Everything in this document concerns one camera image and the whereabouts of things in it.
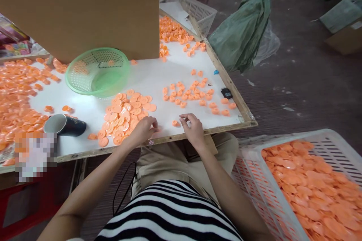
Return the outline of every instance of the woman's left hand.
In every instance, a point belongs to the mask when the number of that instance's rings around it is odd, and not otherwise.
[[[158,132],[157,120],[154,117],[147,116],[140,120],[135,129],[129,137],[124,140],[124,142],[134,149],[140,146],[144,141],[148,140],[155,132]]]

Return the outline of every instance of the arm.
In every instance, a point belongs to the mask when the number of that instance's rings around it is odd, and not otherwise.
[[[97,205],[126,156],[149,139],[157,131],[157,127],[155,118],[143,118],[131,135],[71,193],[45,227],[38,241],[64,241],[79,237],[84,220]]]
[[[200,155],[221,209],[227,217],[247,240],[274,240],[253,204],[207,149],[200,120],[194,114],[183,114],[180,117],[187,139]]]

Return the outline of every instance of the lap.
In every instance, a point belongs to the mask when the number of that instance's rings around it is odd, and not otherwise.
[[[225,171],[231,174],[238,153],[237,138],[230,133],[219,133],[213,135],[212,139],[218,150],[216,159]],[[184,155],[185,147],[188,148],[189,145],[182,142],[142,147],[132,196],[159,180],[173,179],[199,185],[215,200],[216,196],[202,161],[199,157],[187,161]]]

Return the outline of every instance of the green plastic bag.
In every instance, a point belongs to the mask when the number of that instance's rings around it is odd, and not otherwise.
[[[228,72],[244,72],[253,65],[270,16],[270,0],[242,0],[208,38]]]

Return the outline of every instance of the plastic crate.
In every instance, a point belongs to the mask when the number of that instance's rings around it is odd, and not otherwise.
[[[214,21],[217,10],[196,0],[160,0],[160,3],[176,1],[179,1],[181,4],[184,4],[188,8],[188,10],[186,11],[196,19],[197,23],[201,28],[201,31],[205,36],[207,36],[210,31],[212,22]]]
[[[334,34],[361,17],[362,0],[342,0],[319,19]]]
[[[277,240],[309,240],[277,182],[261,156],[264,148],[302,139],[314,144],[310,154],[324,158],[334,171],[344,173],[349,180],[362,186],[362,158],[335,131],[282,136],[260,136],[242,140],[232,174],[234,181],[248,195]]]

